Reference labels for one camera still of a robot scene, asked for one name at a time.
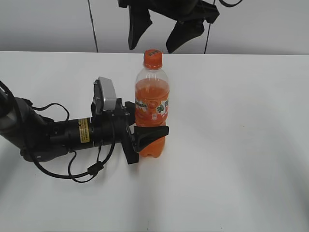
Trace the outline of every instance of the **gray wall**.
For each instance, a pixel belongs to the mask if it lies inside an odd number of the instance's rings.
[[[151,12],[153,24],[130,51],[128,9],[119,8],[117,0],[90,2],[99,52],[137,53],[149,48],[166,52],[175,21]],[[207,53],[309,54],[308,0],[244,0],[235,8],[218,1],[216,5],[220,16],[211,26]],[[176,53],[203,53],[206,35]],[[0,1],[0,50],[95,52],[87,0]]]

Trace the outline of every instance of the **black cable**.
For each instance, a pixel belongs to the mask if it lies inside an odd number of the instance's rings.
[[[88,0],[88,8],[89,8],[89,13],[90,13],[90,20],[91,20],[93,38],[94,38],[94,40],[95,40],[96,51],[98,52],[97,37],[96,37],[96,32],[95,32],[95,26],[94,26],[94,24],[93,24],[93,18],[92,18],[92,12],[91,12],[91,6],[90,6],[90,1],[89,1],[89,0]]]
[[[100,145],[98,146],[97,162],[99,162],[99,157],[100,157],[100,153],[101,153],[101,148],[102,148],[102,143],[100,143]]]
[[[22,136],[23,136],[23,139],[24,139],[26,151],[29,153],[29,155],[30,155],[33,163],[35,164],[35,166],[37,166],[37,168],[40,169],[44,174],[49,175],[51,177],[59,178],[59,179],[71,179],[71,176],[69,176],[69,175],[59,175],[59,174],[55,174],[55,173],[52,173],[52,172],[46,170],[38,162],[35,155],[32,152],[30,152],[29,145],[28,145],[28,139],[26,137],[25,128],[24,128],[24,125],[23,125],[23,122],[22,122],[22,117],[21,117],[21,113],[20,113],[20,110],[19,110],[19,107],[18,107],[18,103],[17,103],[13,93],[9,90],[9,88],[2,81],[0,81],[0,87],[8,95],[9,101],[13,105],[13,108],[14,108],[15,113],[16,113],[17,123],[20,126],[21,133],[22,133]],[[88,174],[89,174],[89,172],[84,172],[84,173],[81,173],[81,174],[78,174],[78,175],[73,175],[73,177],[79,178],[79,177],[86,176]]]
[[[77,183],[86,183],[86,182],[92,180],[93,178],[95,178],[95,177],[97,176],[97,174],[93,175],[93,176],[92,176],[90,179],[88,179],[88,180],[77,180],[77,179],[75,179],[75,178],[73,177],[73,175],[72,175],[72,173],[71,173],[71,165],[72,165],[72,163],[73,163],[73,161],[75,160],[76,155],[77,155],[76,151],[73,151],[73,152],[74,152],[74,156],[73,156],[73,158],[70,160],[69,165],[68,165],[68,173],[69,173],[69,176],[71,177],[71,179],[72,179],[73,181],[77,182]]]
[[[204,49],[204,54],[206,54],[206,49],[207,49],[207,45],[208,45],[208,38],[209,38],[209,32],[211,30],[211,24],[209,23],[208,26],[208,32],[207,32],[207,38],[206,38],[206,43],[205,43],[205,49]]]
[[[239,2],[235,3],[235,4],[230,4],[230,3],[227,3],[223,0],[219,0],[219,2],[225,6],[225,7],[234,7],[234,6],[237,6],[238,4],[240,4],[242,2],[242,0],[239,0]]]
[[[67,118],[66,118],[65,121],[68,122],[69,117],[70,117],[70,113],[69,113],[69,111],[68,111],[63,105],[61,105],[61,104],[59,104],[59,103],[50,103],[50,104],[48,104],[47,106],[44,106],[44,107],[34,107],[34,106],[31,106],[31,108],[34,109],[34,110],[37,110],[37,111],[43,111],[43,110],[48,109],[48,108],[51,107],[52,105],[59,105],[59,106],[61,106],[61,107],[67,112]]]

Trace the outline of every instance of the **bottle label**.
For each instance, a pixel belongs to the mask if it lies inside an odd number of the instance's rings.
[[[169,98],[147,100],[135,98],[135,112],[143,120],[162,121],[168,116]]]

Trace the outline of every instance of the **orange liquid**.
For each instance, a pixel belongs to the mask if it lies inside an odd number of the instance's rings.
[[[168,116],[168,106],[164,114],[157,113],[157,107],[169,97],[169,85],[166,81],[160,79],[143,79],[135,85],[135,99],[147,107],[135,110],[136,125],[140,127],[157,127],[166,125]],[[160,138],[145,147],[140,155],[143,157],[159,157],[163,151],[165,137]]]

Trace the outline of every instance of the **orange bottle cap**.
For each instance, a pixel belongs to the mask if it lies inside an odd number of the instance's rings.
[[[144,53],[144,66],[147,69],[159,69],[162,67],[162,52],[151,49]]]

